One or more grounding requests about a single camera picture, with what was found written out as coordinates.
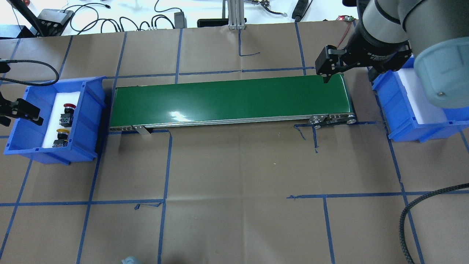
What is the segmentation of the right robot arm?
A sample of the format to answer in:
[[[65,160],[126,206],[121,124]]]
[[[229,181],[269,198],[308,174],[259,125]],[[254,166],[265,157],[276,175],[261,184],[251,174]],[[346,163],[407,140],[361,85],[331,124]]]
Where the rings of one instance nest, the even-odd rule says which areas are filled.
[[[327,45],[315,70],[330,77],[355,67],[370,67],[374,81],[400,70],[410,56],[429,102],[437,107],[467,107],[467,0],[344,0],[356,7],[359,21],[343,48]]]

